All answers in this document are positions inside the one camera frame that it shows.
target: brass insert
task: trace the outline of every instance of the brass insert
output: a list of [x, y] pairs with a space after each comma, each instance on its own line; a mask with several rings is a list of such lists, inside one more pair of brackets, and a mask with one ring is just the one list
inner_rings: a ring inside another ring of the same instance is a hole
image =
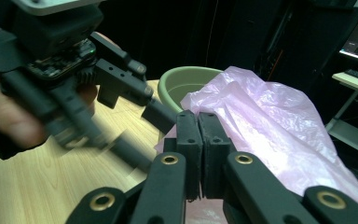
[[103, 211], [115, 203], [115, 196], [109, 192], [103, 192], [92, 197], [89, 207], [94, 211]]
[[161, 159], [161, 162], [166, 165], [174, 165], [179, 161], [179, 159], [175, 156], [165, 156]]
[[250, 164], [253, 162], [252, 157], [246, 156], [246, 155], [238, 155], [235, 157], [235, 160], [239, 162], [240, 164]]
[[344, 209], [347, 207], [344, 200], [336, 195], [335, 193], [329, 192], [329, 191], [320, 191], [316, 195], [319, 202], [326, 205], [327, 207], [331, 207], [334, 209]]

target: human hand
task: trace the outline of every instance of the human hand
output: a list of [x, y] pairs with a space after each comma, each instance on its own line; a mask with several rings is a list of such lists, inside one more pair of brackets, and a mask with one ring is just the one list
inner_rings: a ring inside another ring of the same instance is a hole
[[[76, 90], [93, 113], [97, 88], [92, 85], [81, 85]], [[0, 132], [9, 136], [18, 147], [24, 149], [38, 146], [48, 138], [43, 124], [1, 91]]]

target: translucent plastic bag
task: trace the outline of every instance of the translucent plastic bag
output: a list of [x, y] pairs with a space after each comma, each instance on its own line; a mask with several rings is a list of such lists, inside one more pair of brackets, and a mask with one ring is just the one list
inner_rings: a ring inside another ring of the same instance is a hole
[[[302, 91], [231, 66], [181, 104], [195, 114], [215, 113], [236, 149], [255, 154], [292, 192], [303, 195], [306, 188], [324, 185], [358, 202], [357, 179]], [[175, 129], [166, 137], [175, 137]]]

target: green bucket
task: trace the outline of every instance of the green bucket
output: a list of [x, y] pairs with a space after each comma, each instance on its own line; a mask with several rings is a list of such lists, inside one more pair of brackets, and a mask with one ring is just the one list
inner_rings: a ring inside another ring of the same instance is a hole
[[158, 97], [164, 105], [179, 113], [183, 111], [180, 102], [189, 92], [199, 91], [221, 72], [198, 66], [173, 68], [161, 76], [158, 82]]

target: wooden surface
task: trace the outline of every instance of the wooden surface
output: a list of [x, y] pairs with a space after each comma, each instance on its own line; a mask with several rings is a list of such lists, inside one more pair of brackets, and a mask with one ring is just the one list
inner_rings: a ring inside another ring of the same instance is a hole
[[345, 73], [337, 73], [333, 75], [333, 79], [340, 81], [345, 86], [358, 91], [358, 78]]
[[[156, 80], [149, 85], [157, 93]], [[153, 158], [158, 130], [141, 118], [143, 107], [119, 99], [115, 109], [96, 103], [94, 118], [112, 138], [122, 132]], [[126, 191], [145, 179], [112, 153], [75, 149], [57, 153], [51, 139], [42, 147], [0, 160], [0, 224], [64, 223], [90, 191], [114, 187]]]

